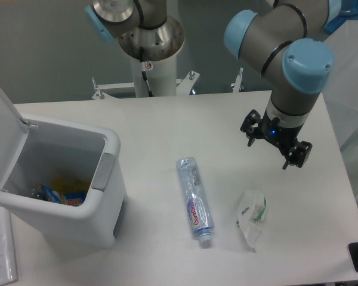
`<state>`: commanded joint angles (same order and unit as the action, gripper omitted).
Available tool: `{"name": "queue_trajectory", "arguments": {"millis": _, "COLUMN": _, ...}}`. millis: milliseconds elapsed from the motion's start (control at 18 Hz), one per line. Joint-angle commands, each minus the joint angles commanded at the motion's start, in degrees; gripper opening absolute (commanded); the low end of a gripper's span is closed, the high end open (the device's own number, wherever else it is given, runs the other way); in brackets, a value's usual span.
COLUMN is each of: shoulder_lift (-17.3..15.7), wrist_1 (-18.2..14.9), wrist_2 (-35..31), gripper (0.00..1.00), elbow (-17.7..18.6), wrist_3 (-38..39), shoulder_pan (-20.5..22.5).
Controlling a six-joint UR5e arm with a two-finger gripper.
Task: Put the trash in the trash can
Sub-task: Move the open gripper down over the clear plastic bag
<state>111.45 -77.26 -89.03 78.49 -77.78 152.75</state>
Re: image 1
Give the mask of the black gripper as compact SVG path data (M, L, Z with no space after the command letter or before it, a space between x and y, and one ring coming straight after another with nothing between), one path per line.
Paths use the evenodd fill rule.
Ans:
M313 144L310 142L297 141L300 130L301 126L285 128L274 125L267 112L264 113L261 119L258 111L254 109L248 113L240 127L240 131L245 133L248 138L248 147L256 139L264 139L277 147L286 160L282 167L283 170L286 170L288 166L302 168L313 148Z

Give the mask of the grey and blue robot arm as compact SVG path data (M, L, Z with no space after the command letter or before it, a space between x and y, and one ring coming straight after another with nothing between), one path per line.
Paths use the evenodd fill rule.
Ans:
M340 9L340 1L274 1L263 16L237 13L225 29L225 47L272 86L265 113L250 111L240 129L250 144L263 139L275 146L285 166L303 166L312 149L297 137L334 67L332 51L312 34ZM183 29L168 15L165 1L92 1L85 13L102 40L117 39L134 61L137 96L176 93L174 76L154 74L184 43Z

